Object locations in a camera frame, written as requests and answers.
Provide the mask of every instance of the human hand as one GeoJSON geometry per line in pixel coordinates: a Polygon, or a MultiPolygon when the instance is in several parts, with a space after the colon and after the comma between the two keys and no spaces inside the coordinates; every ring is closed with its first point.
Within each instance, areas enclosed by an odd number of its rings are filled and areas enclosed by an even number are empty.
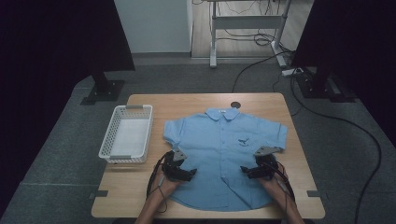
{"type": "Polygon", "coordinates": [[[160,165],[160,167],[158,168],[158,172],[155,176],[155,179],[152,183],[150,192],[152,193],[152,192],[160,189],[163,199],[167,199],[175,191],[175,189],[182,183],[183,182],[181,182],[181,181],[169,180],[163,173],[162,166],[160,165]]]}
{"type": "MultiPolygon", "coordinates": [[[[278,170],[280,173],[282,173],[286,178],[288,177],[288,174],[286,174],[285,167],[280,165],[278,170]]],[[[285,180],[278,174],[275,173],[274,176],[271,178],[271,180],[266,180],[264,178],[258,178],[257,179],[262,186],[270,193],[273,194],[275,192],[278,192],[280,190],[285,191],[286,187],[284,186],[285,180]]]]}

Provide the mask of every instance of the black curtain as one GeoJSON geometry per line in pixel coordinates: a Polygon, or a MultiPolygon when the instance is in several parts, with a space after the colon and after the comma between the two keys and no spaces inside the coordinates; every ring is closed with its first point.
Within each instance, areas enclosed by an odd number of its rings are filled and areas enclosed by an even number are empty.
{"type": "Polygon", "coordinates": [[[367,107],[396,146],[396,20],[393,1],[316,0],[297,47],[293,66],[322,67],[315,79],[324,84],[330,71],[367,107]]]}
{"type": "Polygon", "coordinates": [[[0,1],[0,45],[2,216],[87,64],[134,63],[113,0],[0,1]]]}

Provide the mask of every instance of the gray carpet floor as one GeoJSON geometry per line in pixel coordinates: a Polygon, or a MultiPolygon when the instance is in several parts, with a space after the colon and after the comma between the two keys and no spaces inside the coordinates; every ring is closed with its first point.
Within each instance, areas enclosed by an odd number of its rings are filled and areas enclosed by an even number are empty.
{"type": "MultiPolygon", "coordinates": [[[[160,64],[138,65],[136,71],[109,72],[108,79],[125,80],[119,100],[95,105],[80,105],[90,93],[93,80],[87,77],[80,81],[0,223],[132,222],[91,215],[106,167],[98,151],[114,107],[125,105],[131,94],[138,93],[231,92],[238,73],[246,66],[219,63],[217,69],[210,69],[206,63],[160,64]]],[[[326,210],[325,218],[313,221],[353,223],[361,190],[379,159],[375,142],[349,123],[301,108],[291,94],[290,78],[282,77],[280,72],[275,61],[252,66],[238,79],[234,92],[277,91],[285,96],[290,113],[295,114],[292,119],[326,210]]],[[[307,107],[355,122],[378,140],[382,163],[362,198],[359,223],[396,223],[396,150],[365,106],[359,99],[356,103],[304,99],[298,85],[293,87],[307,107]]]]}

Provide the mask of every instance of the embroidered logo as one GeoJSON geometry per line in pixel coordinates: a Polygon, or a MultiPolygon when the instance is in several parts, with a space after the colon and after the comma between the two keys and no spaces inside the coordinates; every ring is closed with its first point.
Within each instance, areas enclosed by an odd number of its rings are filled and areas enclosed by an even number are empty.
{"type": "Polygon", "coordinates": [[[249,138],[238,139],[239,145],[240,145],[241,147],[248,147],[248,139],[249,139],[249,138]]]}

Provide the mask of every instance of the human arm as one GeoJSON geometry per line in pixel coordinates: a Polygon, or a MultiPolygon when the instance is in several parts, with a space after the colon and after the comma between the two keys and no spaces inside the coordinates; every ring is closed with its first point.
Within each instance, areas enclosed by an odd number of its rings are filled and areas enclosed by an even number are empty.
{"type": "Polygon", "coordinates": [[[278,181],[283,182],[283,179],[281,179],[278,174],[274,175],[271,180],[265,180],[263,178],[258,178],[258,180],[267,190],[268,194],[274,199],[280,209],[285,213],[286,220],[289,224],[304,223],[300,212],[297,209],[297,204],[278,183],[278,181]]]}
{"type": "Polygon", "coordinates": [[[164,176],[163,172],[156,174],[155,180],[152,184],[152,191],[147,197],[135,224],[151,223],[161,204],[180,184],[181,182],[170,181],[164,176]]]}

